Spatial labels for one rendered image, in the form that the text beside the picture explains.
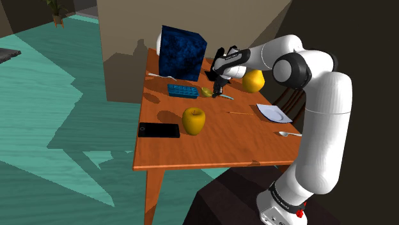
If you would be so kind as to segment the large yellow fruit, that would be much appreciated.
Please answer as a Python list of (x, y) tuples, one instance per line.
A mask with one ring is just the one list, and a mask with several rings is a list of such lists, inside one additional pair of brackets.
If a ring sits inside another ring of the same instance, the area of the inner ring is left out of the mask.
[(242, 85), (246, 92), (256, 93), (260, 91), (265, 84), (265, 79), (261, 70), (252, 70), (247, 72), (242, 78)]

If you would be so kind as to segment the blue ice cube tray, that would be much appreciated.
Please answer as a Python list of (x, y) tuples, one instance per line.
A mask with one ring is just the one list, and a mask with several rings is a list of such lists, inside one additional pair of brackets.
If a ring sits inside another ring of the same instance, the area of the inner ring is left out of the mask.
[(168, 84), (168, 94), (171, 97), (193, 98), (199, 96), (198, 90), (193, 86), (181, 86), (176, 84)]

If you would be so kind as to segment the yellow apple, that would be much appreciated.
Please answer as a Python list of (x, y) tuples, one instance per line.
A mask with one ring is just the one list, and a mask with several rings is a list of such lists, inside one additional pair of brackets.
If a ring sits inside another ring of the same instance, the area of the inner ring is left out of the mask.
[(187, 108), (182, 115), (185, 131), (192, 136), (198, 135), (205, 124), (205, 112), (197, 107)]

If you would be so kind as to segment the dark blue box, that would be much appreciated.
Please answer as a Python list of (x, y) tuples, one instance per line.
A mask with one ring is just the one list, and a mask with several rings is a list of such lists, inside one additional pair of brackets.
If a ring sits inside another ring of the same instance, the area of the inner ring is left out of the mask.
[(207, 42), (198, 33), (170, 26), (162, 26), (161, 32), (159, 75), (196, 82)]

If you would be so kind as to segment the orange wooden table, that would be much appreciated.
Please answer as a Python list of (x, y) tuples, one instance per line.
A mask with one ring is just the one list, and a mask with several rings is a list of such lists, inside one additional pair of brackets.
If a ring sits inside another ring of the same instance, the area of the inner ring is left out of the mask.
[(181, 125), (183, 112), (189, 107), (202, 109), (206, 120), (196, 136), (181, 128), (179, 138), (136, 139), (132, 168), (146, 171), (144, 225), (152, 225), (167, 170), (289, 165), (296, 159), (300, 137), (278, 134), (295, 132), (295, 127), (267, 121), (256, 108), (257, 104), (268, 104), (260, 93), (246, 93), (239, 87), (240, 81), (233, 81), (224, 93), (234, 100), (171, 97), (168, 84), (173, 84), (173, 79), (148, 75), (158, 72), (158, 61), (155, 49), (149, 49), (139, 121)]

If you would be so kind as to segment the white fork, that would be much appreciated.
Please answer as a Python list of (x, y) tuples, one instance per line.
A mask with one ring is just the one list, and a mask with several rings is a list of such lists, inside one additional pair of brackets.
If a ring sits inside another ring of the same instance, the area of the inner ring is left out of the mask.
[(174, 81), (177, 81), (177, 80), (176, 80), (174, 77), (172, 77), (172, 76), (161, 76), (161, 75), (157, 75), (157, 74), (153, 74), (153, 73), (148, 73), (148, 75), (154, 76), (154, 77), (170, 78), (170, 79), (173, 79)]

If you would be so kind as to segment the white plate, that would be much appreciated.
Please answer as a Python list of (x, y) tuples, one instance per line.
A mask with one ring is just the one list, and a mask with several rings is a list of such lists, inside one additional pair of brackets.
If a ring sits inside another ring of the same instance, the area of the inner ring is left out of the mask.
[(257, 104), (258, 110), (270, 121), (291, 123), (292, 120), (276, 105)]

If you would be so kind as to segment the dark wooden chair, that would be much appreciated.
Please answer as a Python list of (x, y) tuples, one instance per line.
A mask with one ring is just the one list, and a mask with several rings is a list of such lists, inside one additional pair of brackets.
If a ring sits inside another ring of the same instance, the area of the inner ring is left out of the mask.
[[(301, 101), (301, 99), (305, 96), (305, 92), (303, 89), (292, 89), (292, 88), (286, 88), (284, 92), (272, 103), (273, 105), (277, 105), (284, 99), (289, 92), (292, 91), (291, 95), (289, 96), (288, 100), (285, 102), (285, 104), (282, 107), (282, 111), (288, 115), (293, 109), (295, 109), (296, 105)], [(295, 113), (295, 116), (293, 117), (293, 120), (291, 122), (292, 125), (295, 125), (296, 122), (299, 120), (299, 118), (302, 116), (302, 114), (305, 111), (305, 105), (306, 103), (304, 102), (301, 105), (301, 108)]]

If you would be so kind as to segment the black phone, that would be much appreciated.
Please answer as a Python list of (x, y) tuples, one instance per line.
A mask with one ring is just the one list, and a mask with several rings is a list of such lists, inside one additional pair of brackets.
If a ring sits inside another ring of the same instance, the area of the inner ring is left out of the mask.
[(139, 124), (138, 137), (162, 137), (162, 138), (179, 138), (180, 129), (178, 124), (174, 123), (148, 123), (141, 122)]

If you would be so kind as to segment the dark robot stand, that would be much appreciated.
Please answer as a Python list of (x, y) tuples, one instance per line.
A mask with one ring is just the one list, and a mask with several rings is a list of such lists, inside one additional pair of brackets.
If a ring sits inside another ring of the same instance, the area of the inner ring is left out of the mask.
[(182, 225), (288, 225), (277, 215), (265, 224), (256, 205), (281, 175), (274, 166), (230, 168), (197, 191)]

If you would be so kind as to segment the potted plant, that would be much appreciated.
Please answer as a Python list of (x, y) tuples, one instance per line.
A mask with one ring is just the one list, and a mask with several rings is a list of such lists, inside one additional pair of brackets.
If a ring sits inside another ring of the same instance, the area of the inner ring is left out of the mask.
[(42, 1), (46, 2), (47, 6), (51, 9), (55, 27), (57, 27), (58, 25), (64, 27), (60, 11), (63, 10), (68, 13), (68, 10), (62, 4), (59, 4), (58, 0), (42, 0)]

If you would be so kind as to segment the dark grey furniture edge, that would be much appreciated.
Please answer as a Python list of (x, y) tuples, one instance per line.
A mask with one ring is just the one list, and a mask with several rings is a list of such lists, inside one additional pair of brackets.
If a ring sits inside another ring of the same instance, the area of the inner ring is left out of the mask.
[(21, 55), (19, 50), (0, 48), (0, 64), (18, 55)]

